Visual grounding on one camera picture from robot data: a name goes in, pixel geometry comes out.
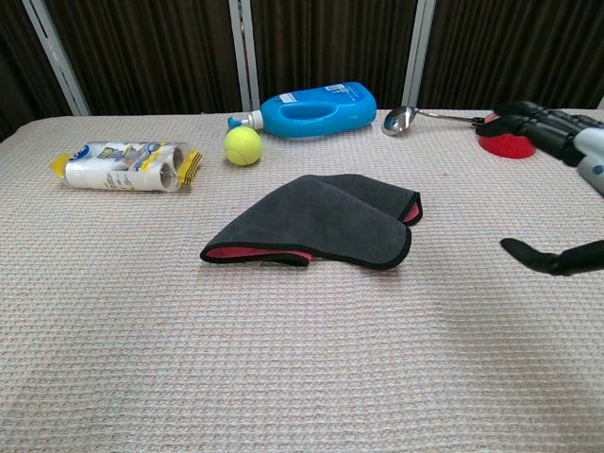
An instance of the spoon bowl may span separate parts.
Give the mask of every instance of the spoon bowl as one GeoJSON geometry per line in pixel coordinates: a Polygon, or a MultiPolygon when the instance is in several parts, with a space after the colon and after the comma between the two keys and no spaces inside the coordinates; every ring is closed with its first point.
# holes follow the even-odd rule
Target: spoon bowl
{"type": "Polygon", "coordinates": [[[381,126],[382,132],[391,137],[403,134],[411,126],[415,113],[413,107],[397,107],[386,115],[381,126]]]}

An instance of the blue detergent bottle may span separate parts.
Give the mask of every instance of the blue detergent bottle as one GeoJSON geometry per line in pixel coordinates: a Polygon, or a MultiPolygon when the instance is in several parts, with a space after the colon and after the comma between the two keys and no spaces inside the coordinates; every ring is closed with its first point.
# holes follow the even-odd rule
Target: blue detergent bottle
{"type": "Polygon", "coordinates": [[[228,128],[249,126],[283,138],[318,137],[358,129],[376,119],[376,99],[359,82],[344,82],[270,98],[228,128]]]}

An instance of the table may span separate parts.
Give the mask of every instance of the table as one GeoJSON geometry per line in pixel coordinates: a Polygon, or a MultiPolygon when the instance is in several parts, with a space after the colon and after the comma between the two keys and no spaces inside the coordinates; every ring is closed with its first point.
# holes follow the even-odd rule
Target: table
{"type": "Polygon", "coordinates": [[[0,144],[0,449],[604,450],[604,275],[537,274],[498,243],[602,239],[602,197],[545,153],[490,155],[467,125],[386,137],[386,113],[263,134],[249,168],[223,157],[226,114],[54,118],[0,144]],[[48,166],[160,139],[204,153],[190,191],[72,190],[48,166]],[[421,193],[396,268],[199,259],[273,189],[341,173],[421,193]]]}

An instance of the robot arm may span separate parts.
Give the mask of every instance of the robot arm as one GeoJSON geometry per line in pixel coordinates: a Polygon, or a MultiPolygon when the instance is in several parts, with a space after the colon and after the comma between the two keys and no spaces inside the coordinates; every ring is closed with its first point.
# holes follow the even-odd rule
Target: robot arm
{"type": "MultiPolygon", "coordinates": [[[[585,115],[569,115],[527,101],[495,108],[492,122],[477,126],[478,135],[521,135],[535,147],[579,174],[604,195],[604,123],[585,115]]],[[[501,246],[528,268],[553,276],[604,270],[604,241],[587,243],[560,255],[541,253],[526,243],[507,238],[501,246]]]]}

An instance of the metal spoon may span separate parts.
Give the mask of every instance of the metal spoon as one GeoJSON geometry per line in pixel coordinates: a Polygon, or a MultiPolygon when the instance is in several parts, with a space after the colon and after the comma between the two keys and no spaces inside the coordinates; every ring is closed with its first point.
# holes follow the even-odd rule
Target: metal spoon
{"type": "Polygon", "coordinates": [[[430,118],[462,121],[464,123],[470,123],[472,126],[479,126],[484,123],[484,118],[480,117],[465,118],[461,116],[438,115],[436,113],[420,110],[417,107],[401,106],[388,113],[384,119],[384,124],[382,125],[381,130],[386,135],[401,135],[409,128],[409,126],[411,126],[413,118],[415,118],[415,115],[418,113],[420,115],[429,116],[430,118]]]}

